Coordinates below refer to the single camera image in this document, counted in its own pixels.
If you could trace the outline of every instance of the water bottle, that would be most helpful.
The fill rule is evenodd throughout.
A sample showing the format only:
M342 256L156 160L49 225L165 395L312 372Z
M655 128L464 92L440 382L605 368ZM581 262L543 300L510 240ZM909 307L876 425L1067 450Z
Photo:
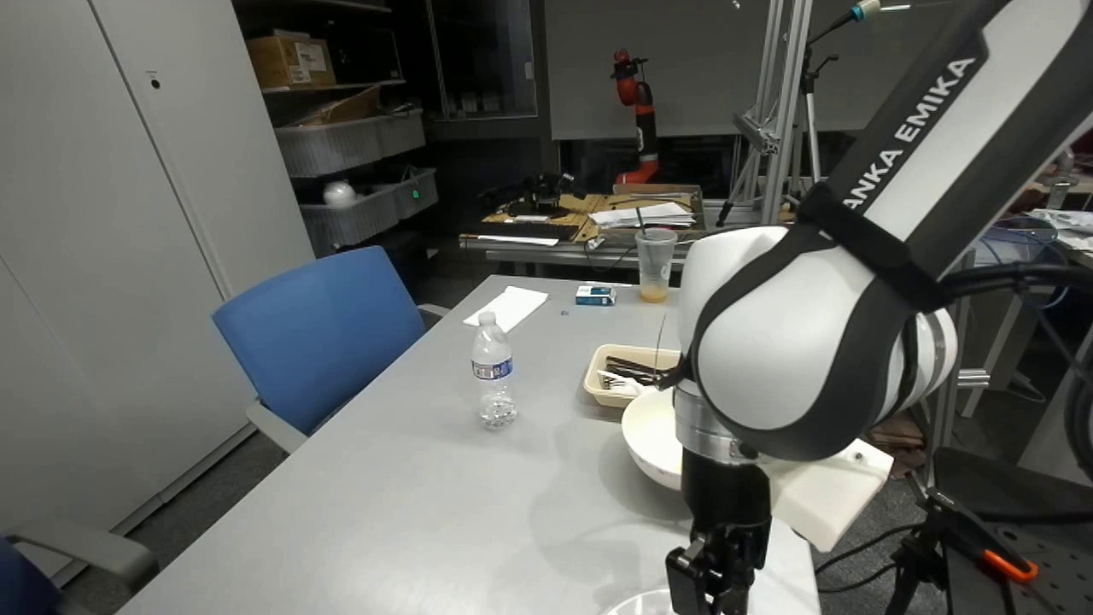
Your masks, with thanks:
M478 315L478 337L470 353L470 372L478 379L478 420L484 431L506 431L515 420L514 347L492 310Z

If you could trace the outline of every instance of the paper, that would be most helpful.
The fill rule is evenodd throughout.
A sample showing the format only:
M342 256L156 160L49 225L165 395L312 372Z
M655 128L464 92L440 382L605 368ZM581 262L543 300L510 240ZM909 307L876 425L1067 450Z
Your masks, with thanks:
M1036 208L1028 217L1050 221L1056 232L1093 232L1093 210L1051 210L1051 208Z
M482 242L557 245L554 236L478 236Z
M1093 236L1059 232L1059 242L1076 254L1093 254Z
M654 206L642 206L642 208L591 210L588 217L593 217L603 229L616 229L616 225L692 225L690 208L680 208L677 200L654 200Z
M478 307L476 315L467 315L464 324L478 324L482 310L492 310L500 316L503 332L514 332L524 316L531 316L539 305L547 300L547 292L539 290L525 290L525 288L506 288L494 300L488 300L484 307Z

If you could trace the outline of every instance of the label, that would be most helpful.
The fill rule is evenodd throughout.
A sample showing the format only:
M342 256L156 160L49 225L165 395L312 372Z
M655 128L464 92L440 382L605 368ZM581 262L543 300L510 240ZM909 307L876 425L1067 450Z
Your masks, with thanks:
M950 57L943 73L920 92L920 100L905 108L901 123L879 143L876 160L862 171L851 195L844 195L847 208L868 208L888 181L901 171L909 155L934 133L934 127L950 111L958 97L986 62L986 44L975 40L968 53Z
M299 40L299 66L303 76L328 73L328 53L322 40Z
M611 307L616 305L616 288L583 285L583 288L576 288L575 300L576 305Z
M494 367L470 361L470 372L476 372L476 379L510 379L514 377L514 359L494 361Z

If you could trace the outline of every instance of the wall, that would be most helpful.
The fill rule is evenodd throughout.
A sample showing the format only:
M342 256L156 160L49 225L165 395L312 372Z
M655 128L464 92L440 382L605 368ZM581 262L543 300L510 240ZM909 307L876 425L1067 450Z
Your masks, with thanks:
M814 29L847 7L817 0ZM730 0L547 0L554 140L631 135L631 108L618 105L609 78L618 49L649 57L662 135L736 133L736 117L755 100L765 13L768 0L741 0L741 11ZM862 128L943 17L928 4L825 40L817 53L842 62L820 78L820 128Z

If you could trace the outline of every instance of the box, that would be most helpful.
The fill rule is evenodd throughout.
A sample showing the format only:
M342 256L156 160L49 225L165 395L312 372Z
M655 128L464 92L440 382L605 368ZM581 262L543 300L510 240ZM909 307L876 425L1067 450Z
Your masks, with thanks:
M419 111L399 111L281 127L276 143L292 179L322 179L425 148L425 123Z
M322 90L337 81L328 44L303 29L248 39L246 52L264 90Z
M609 354L630 359L630 361L642 361L654 368L669 368L680 361L680 347L654 347L654 344L603 344L591 353L591 361L583 368L583 392L609 409L621 409L630 405L645 386L637 389L609 389L605 386L605 368L609 368Z
M349 123L349 118L365 118L365 117L384 117L378 86L361 90L357 97L333 100L333 103L312 108L308 117L301 117L294 127Z

